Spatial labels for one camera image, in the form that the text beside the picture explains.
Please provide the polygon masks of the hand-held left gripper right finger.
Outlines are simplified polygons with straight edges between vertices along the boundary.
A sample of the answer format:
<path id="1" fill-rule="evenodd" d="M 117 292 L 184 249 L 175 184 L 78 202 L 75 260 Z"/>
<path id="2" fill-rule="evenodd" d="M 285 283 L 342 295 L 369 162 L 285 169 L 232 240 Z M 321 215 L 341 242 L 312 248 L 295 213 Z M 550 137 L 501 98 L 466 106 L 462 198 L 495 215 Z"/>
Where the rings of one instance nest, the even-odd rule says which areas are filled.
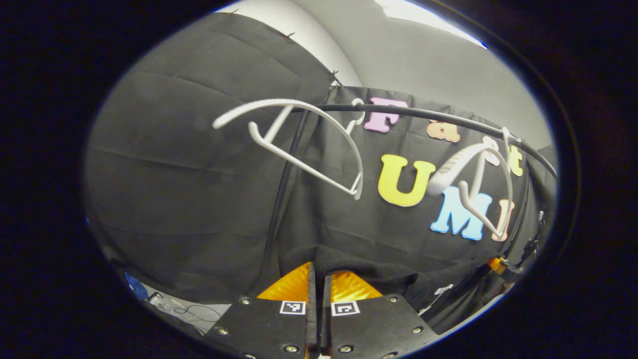
<path id="1" fill-rule="evenodd" d="M 402 295 L 351 271 L 326 277 L 323 294 L 320 351 L 331 359 L 401 359 L 440 337 Z"/>

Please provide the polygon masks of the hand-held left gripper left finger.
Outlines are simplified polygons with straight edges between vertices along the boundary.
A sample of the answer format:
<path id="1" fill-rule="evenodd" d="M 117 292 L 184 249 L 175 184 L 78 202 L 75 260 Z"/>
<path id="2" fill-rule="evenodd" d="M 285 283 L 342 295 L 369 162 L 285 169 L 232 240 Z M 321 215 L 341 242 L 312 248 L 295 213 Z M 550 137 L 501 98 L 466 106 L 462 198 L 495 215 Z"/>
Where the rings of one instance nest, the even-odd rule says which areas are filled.
<path id="1" fill-rule="evenodd" d="M 309 359 L 317 349 L 314 266 L 307 262 L 257 296 L 239 296 L 205 334 L 237 359 Z"/>

